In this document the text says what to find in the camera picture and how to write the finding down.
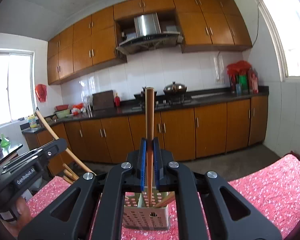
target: metal screw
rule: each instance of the metal screw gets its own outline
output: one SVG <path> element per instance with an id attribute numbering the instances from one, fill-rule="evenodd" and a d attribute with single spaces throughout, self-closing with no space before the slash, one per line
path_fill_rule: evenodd
<path id="1" fill-rule="evenodd" d="M 123 168 L 123 169 L 129 169 L 129 168 L 131 168 L 131 163 L 124 162 L 124 163 L 121 164 L 121 168 Z"/>
<path id="2" fill-rule="evenodd" d="M 214 171 L 208 171 L 207 176 L 210 179 L 215 179 L 216 177 L 218 177 L 218 174 Z"/>
<path id="3" fill-rule="evenodd" d="M 92 179 L 92 178 L 93 178 L 93 173 L 92 173 L 92 172 L 86 172 L 86 173 L 83 175 L 83 178 L 84 178 L 85 180 Z"/>
<path id="4" fill-rule="evenodd" d="M 177 168 L 177 167 L 179 167 L 179 163 L 177 163 L 177 162 L 169 162 L 169 166 L 171 168 Z"/>

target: wooden stick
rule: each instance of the wooden stick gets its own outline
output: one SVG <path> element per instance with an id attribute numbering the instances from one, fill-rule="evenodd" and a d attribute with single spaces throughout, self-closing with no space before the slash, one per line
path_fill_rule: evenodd
<path id="1" fill-rule="evenodd" d="M 64 170 L 63 170 L 63 173 L 64 173 L 66 176 L 68 176 L 70 179 L 72 179 L 73 181 L 76 181 L 76 180 L 77 180 L 77 178 L 76 178 L 71 172 L 69 172 L 68 170 L 64 169 Z"/>
<path id="2" fill-rule="evenodd" d="M 66 170 L 69 171 L 69 172 L 73 175 L 73 177 L 74 177 L 76 180 L 79 179 L 79 176 L 78 176 L 77 174 L 75 174 L 74 171 L 71 170 L 70 167 L 69 167 L 67 164 L 63 163 L 62 166 L 63 166 L 64 168 L 66 168 Z"/>
<path id="3" fill-rule="evenodd" d="M 174 191 L 172 191 L 163 200 L 161 200 L 161 202 L 158 202 L 153 207 L 154 208 L 164 207 L 174 200 L 175 200 L 175 194 Z"/>
<path id="4" fill-rule="evenodd" d="M 48 130 L 48 132 L 52 135 L 52 137 L 55 140 L 58 140 L 59 137 L 58 135 L 56 135 L 56 133 L 52 130 L 52 128 L 48 125 L 47 121 L 44 119 L 44 117 L 42 116 L 42 114 L 39 111 L 35 111 L 37 117 L 40 119 L 40 121 L 42 122 L 42 124 L 45 126 L 45 128 Z M 71 158 L 86 172 L 92 172 L 93 174 L 95 174 L 92 170 L 90 170 L 82 161 L 80 161 L 80 159 L 74 155 L 74 153 L 72 151 L 69 150 L 69 148 L 66 149 L 66 152 L 71 156 Z"/>
<path id="5" fill-rule="evenodd" d="M 71 179 L 68 179 L 66 176 L 62 177 L 66 182 L 70 183 L 71 185 L 74 183 Z"/>
<path id="6" fill-rule="evenodd" d="M 147 140 L 147 187 L 149 207 L 152 199 L 153 180 L 153 127 L 154 125 L 154 88 L 146 88 L 146 140 Z"/>

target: white wall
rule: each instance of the white wall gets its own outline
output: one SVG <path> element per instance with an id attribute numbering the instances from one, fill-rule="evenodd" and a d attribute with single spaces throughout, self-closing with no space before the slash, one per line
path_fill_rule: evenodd
<path id="1" fill-rule="evenodd" d="M 247 25 L 251 40 L 257 34 L 257 3 L 235 0 Z M 280 82 L 279 66 L 273 42 L 260 13 L 259 35 L 255 46 L 243 52 L 258 72 L 261 85 L 269 86 L 269 110 L 264 144 L 278 155 L 291 150 L 300 154 L 300 82 Z"/>
<path id="2" fill-rule="evenodd" d="M 81 102 L 82 92 L 91 80 L 91 92 L 115 90 L 121 100 L 134 99 L 142 87 L 154 87 L 157 94 L 173 81 L 186 84 L 188 90 L 200 90 L 229 86 L 229 79 L 223 71 L 230 63 L 242 60 L 241 52 L 221 52 L 219 55 L 221 75 L 225 84 L 216 83 L 216 62 L 218 52 L 181 53 L 179 46 L 145 51 L 127 56 L 127 63 L 96 71 L 61 85 L 65 104 Z"/>
<path id="3" fill-rule="evenodd" d="M 62 104 L 60 85 L 48 86 L 47 48 L 48 43 L 46 41 L 0 33 L 0 49 L 21 49 L 34 52 L 34 83 L 35 85 L 47 85 L 47 101 L 40 103 L 37 100 L 39 110 L 43 116 L 53 114 L 54 106 Z M 10 137 L 10 139 L 23 144 L 23 148 L 20 149 L 20 152 L 29 150 L 20 130 L 20 124 L 25 122 L 26 121 L 17 121 L 0 128 L 0 134 L 3 132 L 6 137 Z"/>

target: range hood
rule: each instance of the range hood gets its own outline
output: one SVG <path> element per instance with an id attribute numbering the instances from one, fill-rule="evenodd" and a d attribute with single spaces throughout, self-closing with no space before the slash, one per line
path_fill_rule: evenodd
<path id="1" fill-rule="evenodd" d="M 134 18 L 137 37 L 127 39 L 116 48 L 125 55 L 144 50 L 173 47 L 183 41 L 180 32 L 162 32 L 157 13 L 144 14 Z"/>

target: countertop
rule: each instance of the countertop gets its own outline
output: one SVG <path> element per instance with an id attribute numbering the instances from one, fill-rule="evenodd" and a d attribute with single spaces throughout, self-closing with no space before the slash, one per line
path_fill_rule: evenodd
<path id="1" fill-rule="evenodd" d="M 213 90 L 198 90 L 191 91 L 186 93 L 187 97 L 194 97 L 191 100 L 186 100 L 183 104 L 177 105 L 163 105 L 159 104 L 155 106 L 155 112 L 183 109 L 183 108 L 192 108 L 206 105 L 213 105 L 224 102 L 232 102 L 237 100 L 249 99 L 254 96 L 264 96 L 269 95 L 269 87 L 260 86 L 258 94 L 243 94 L 237 96 L 235 93 L 231 93 L 229 88 L 225 89 L 213 89 Z M 156 100 L 163 98 L 164 96 L 157 96 Z M 66 118 L 61 118 L 56 120 L 55 122 L 49 122 L 50 126 L 54 126 L 63 122 L 74 122 L 74 121 L 82 121 L 88 119 L 101 119 L 101 118 L 109 118 L 116 116 L 127 116 L 133 114 L 142 114 L 145 113 L 145 109 L 142 109 L 139 105 L 139 102 L 136 100 L 130 100 L 129 103 L 122 104 L 120 107 L 108 108 L 104 110 L 93 111 L 92 115 L 88 115 L 87 113 L 79 114 L 77 116 L 71 116 Z M 22 131 L 23 134 L 26 133 L 38 133 L 44 130 L 44 127 L 38 128 L 27 128 Z"/>

